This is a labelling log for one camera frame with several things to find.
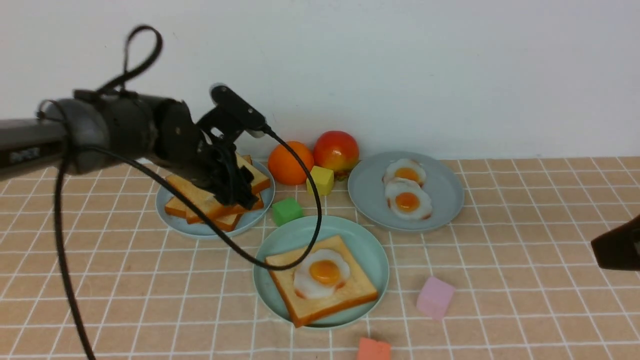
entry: toast slice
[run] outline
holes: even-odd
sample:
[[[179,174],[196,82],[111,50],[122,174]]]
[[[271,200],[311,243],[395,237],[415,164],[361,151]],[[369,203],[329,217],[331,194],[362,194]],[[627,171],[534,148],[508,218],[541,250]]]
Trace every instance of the toast slice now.
[[[257,194],[256,196],[258,197],[258,201],[251,208],[251,210],[242,208],[242,212],[238,214],[224,215],[222,217],[214,218],[211,220],[214,224],[216,224],[217,227],[219,227],[223,231],[229,232],[235,230],[243,214],[249,211],[255,211],[264,208],[264,201],[262,201],[262,196],[260,196],[260,194]],[[175,217],[185,218],[187,213],[187,206],[178,198],[172,197],[171,200],[169,200],[166,205],[164,205],[164,212]],[[202,219],[198,218],[198,221],[194,224],[201,223],[203,223]]]
[[[196,187],[194,184],[191,184],[188,180],[183,179],[182,177],[180,177],[178,175],[169,175],[169,176],[166,177],[166,180],[174,188],[176,188],[176,190],[178,190],[181,194],[183,194],[193,204],[198,206],[198,208],[200,208],[207,215],[208,215],[209,207],[206,206],[205,204],[212,203],[212,202],[216,202],[216,203],[219,204],[218,201],[213,199],[213,195],[210,192],[207,192],[205,190],[202,190],[202,189]],[[187,208],[185,208],[184,211],[185,211],[184,218],[187,218],[189,213],[195,215],[195,213],[193,211],[187,210]]]
[[[164,205],[164,212],[173,217],[186,218],[187,206],[174,196]]]
[[[267,256],[265,262],[269,265],[286,265],[298,259],[305,251],[306,247],[295,249],[282,254]],[[364,273],[360,265],[356,262],[344,244],[340,235],[316,242],[311,253],[319,249],[330,249],[338,252],[342,259],[349,265],[351,275],[342,287],[339,287],[333,295],[321,299],[303,299],[296,294],[293,286],[296,268],[284,271],[269,271],[273,282],[278,288],[278,292],[284,300],[291,322],[294,326],[303,327],[314,321],[349,309],[355,306],[366,304],[378,298],[378,291],[371,283],[371,280]]]
[[[251,193],[256,195],[261,191],[268,189],[271,186],[270,178],[256,169],[251,163],[243,159],[238,153],[236,153],[237,162],[239,167],[247,167],[249,171],[253,174],[253,181],[251,182]],[[194,202],[201,210],[204,212],[209,218],[219,218],[224,215],[238,214],[243,211],[246,211],[242,206],[223,206],[220,204],[211,193],[208,197],[202,197],[199,202]],[[191,209],[187,209],[186,220],[187,224],[196,224],[199,221],[198,215],[191,211]]]

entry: plate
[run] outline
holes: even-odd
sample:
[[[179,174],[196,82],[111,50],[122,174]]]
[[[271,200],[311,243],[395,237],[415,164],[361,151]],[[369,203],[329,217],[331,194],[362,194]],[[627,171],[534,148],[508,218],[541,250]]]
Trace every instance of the plate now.
[[[264,261],[267,256],[306,247],[316,229],[316,222],[317,216],[314,215],[284,224],[264,239],[256,257]],[[342,237],[344,244],[378,290],[378,299],[319,319],[305,326],[308,329],[336,329],[347,326],[373,310],[387,291],[389,262],[387,253],[378,239],[364,227],[350,220],[323,215],[317,240],[321,241],[336,234]],[[264,305],[281,319],[291,322],[289,312],[269,272],[254,266],[253,283]]]
[[[263,174],[267,175],[271,180],[271,186],[268,189],[265,189],[260,192],[260,196],[262,197],[262,201],[264,202],[264,207],[259,210],[250,211],[245,213],[240,218],[236,229],[233,231],[229,231],[226,234],[228,236],[235,236],[241,234],[249,229],[251,229],[262,217],[267,213],[269,208],[271,207],[271,203],[273,203],[273,198],[275,197],[275,181],[273,180],[273,176],[271,172],[264,167],[263,164],[259,162],[254,162],[253,166],[258,169]],[[167,189],[160,187],[158,190],[158,194],[156,195],[156,211],[162,221],[173,230],[176,230],[178,233],[183,234],[185,236],[189,236],[198,240],[214,240],[219,239],[220,237],[216,235],[216,233],[211,230],[207,224],[187,224],[187,220],[179,217],[173,217],[164,212],[164,205],[173,197]]]
[[[402,158],[418,161],[427,174],[422,189],[431,197],[433,214],[426,220],[409,221],[395,216],[387,205],[382,176],[387,167]],[[384,152],[361,161],[349,175],[348,190],[356,209],[370,221],[393,231],[424,232],[453,220],[465,203],[460,180],[442,162],[414,152]]]

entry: orange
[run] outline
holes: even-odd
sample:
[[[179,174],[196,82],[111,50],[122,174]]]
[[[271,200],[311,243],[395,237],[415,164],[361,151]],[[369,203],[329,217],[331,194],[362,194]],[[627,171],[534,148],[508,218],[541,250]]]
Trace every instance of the orange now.
[[[314,167],[314,155],[305,144],[287,142],[287,145],[291,146],[293,151],[304,162],[307,170],[311,171],[311,168]],[[307,180],[307,175],[296,158],[282,145],[276,146],[271,155],[269,155],[268,167],[273,178],[281,184],[300,185]]]

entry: black object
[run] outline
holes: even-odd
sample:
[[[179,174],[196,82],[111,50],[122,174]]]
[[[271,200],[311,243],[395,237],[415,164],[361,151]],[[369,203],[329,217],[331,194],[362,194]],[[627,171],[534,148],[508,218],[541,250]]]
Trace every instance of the black object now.
[[[600,268],[640,271],[640,215],[591,240],[591,248]]]
[[[156,47],[143,63],[128,71],[129,43],[135,34],[143,30],[156,34]],[[260,113],[227,86],[212,88],[211,95],[217,107],[198,124],[191,121],[189,108],[183,102],[140,95],[125,89],[125,82],[145,72],[158,58],[161,49],[162,36],[150,26],[138,26],[127,37],[122,75],[96,91],[75,90],[72,99],[41,102],[36,119],[0,122],[0,180],[58,165],[62,160],[54,188],[56,250],[69,308],[84,352],[90,360],[94,360],[95,355],[74,295],[64,247],[62,185],[66,174],[87,174],[119,163],[129,164],[174,194],[240,256],[272,271],[298,266],[311,252],[320,232],[320,196],[304,162],[266,124]],[[214,134],[214,129],[220,132],[219,136]],[[269,265],[249,255],[166,180],[132,160],[146,157],[210,191],[222,204],[251,208],[257,200],[251,193],[253,176],[246,168],[238,168],[234,145],[243,131],[254,137],[266,133],[274,138],[294,156],[310,180],[317,206],[316,229],[304,253],[288,265]]]

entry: egg white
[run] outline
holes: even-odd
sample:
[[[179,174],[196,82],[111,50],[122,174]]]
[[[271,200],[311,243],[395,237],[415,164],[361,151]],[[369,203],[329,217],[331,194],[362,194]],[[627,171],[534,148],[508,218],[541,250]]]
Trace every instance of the egg white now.
[[[418,208],[409,213],[401,211],[396,204],[396,197],[404,192],[413,193],[420,200]],[[385,186],[385,197],[391,212],[403,220],[422,220],[430,217],[433,212],[431,197],[415,181],[400,177],[391,179]]]
[[[424,185],[427,181],[427,173],[424,171],[422,166],[420,166],[420,163],[411,159],[400,159],[387,166],[385,175],[382,177],[382,182],[388,184],[389,181],[396,177],[396,171],[405,167],[413,169],[413,171],[418,174],[418,181],[416,181],[416,183],[418,183],[419,186]]]
[[[340,270],[340,280],[338,280],[336,284],[327,286],[317,282],[311,276],[309,272],[311,264],[320,260],[330,260],[338,266]],[[302,263],[300,263],[300,266],[293,275],[293,287],[302,294],[305,299],[321,299],[333,295],[336,286],[349,279],[349,276],[351,276],[349,264],[342,259],[342,256],[338,252],[330,249],[319,249],[309,254]]]

